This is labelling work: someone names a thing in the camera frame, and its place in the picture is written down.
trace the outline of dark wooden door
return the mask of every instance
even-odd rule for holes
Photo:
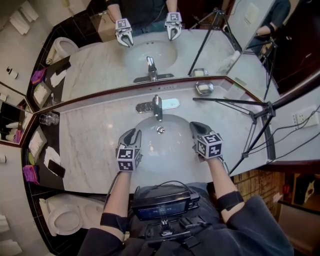
[[[302,0],[276,43],[273,77],[285,93],[320,68],[320,2]]]

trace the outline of sink drain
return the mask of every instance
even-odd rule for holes
[[[165,128],[163,128],[162,126],[160,126],[160,127],[158,127],[158,128],[156,129],[156,131],[157,131],[158,134],[164,134],[166,130],[165,130]]]

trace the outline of black phone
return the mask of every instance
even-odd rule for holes
[[[65,176],[66,169],[57,164],[55,161],[49,160],[48,169],[56,175],[63,178]]]
[[[63,64],[61,67],[59,67],[56,71],[55,74],[59,75],[62,71],[67,70],[68,68],[71,67],[70,62],[68,61],[67,63]]]

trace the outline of black armband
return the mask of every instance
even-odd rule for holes
[[[110,5],[120,5],[120,0],[107,0],[106,7],[108,8]]]
[[[268,23],[266,26],[270,29],[270,31],[271,31],[270,35],[272,35],[275,32],[274,26],[272,26],[270,23]]]
[[[233,191],[218,198],[218,207],[220,211],[226,209],[230,211],[237,204],[244,202],[239,191]]]
[[[102,213],[100,225],[115,228],[125,234],[127,229],[127,217],[120,217],[119,215],[105,212]]]

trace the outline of green object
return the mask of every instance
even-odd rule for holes
[[[35,165],[35,159],[34,159],[34,156],[31,154],[31,152],[29,152],[28,154],[28,159],[29,159],[29,162],[31,165]]]

